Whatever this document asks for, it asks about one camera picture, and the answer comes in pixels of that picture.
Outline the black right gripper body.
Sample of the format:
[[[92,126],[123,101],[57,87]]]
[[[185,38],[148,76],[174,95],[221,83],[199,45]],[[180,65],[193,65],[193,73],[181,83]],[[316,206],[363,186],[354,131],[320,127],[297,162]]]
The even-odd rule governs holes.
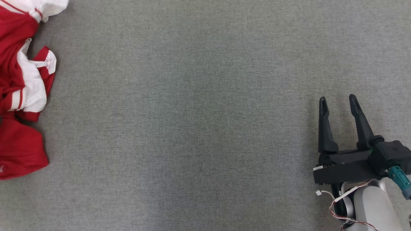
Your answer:
[[[348,163],[333,164],[313,171],[316,184],[356,183],[389,176],[389,169],[398,166],[410,174],[410,149],[400,141],[380,141],[367,156],[348,154]]]

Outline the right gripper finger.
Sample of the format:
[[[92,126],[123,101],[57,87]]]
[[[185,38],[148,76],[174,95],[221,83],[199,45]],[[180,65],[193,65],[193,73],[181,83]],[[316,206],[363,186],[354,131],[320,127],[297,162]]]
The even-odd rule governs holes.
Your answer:
[[[325,97],[319,100],[319,129],[318,129],[318,152],[336,153],[338,144],[333,139],[333,133],[329,122],[329,109]]]
[[[358,142],[356,146],[360,150],[370,150],[376,143],[384,142],[382,135],[374,135],[366,116],[361,109],[357,97],[354,94],[349,95],[351,114],[355,118]]]

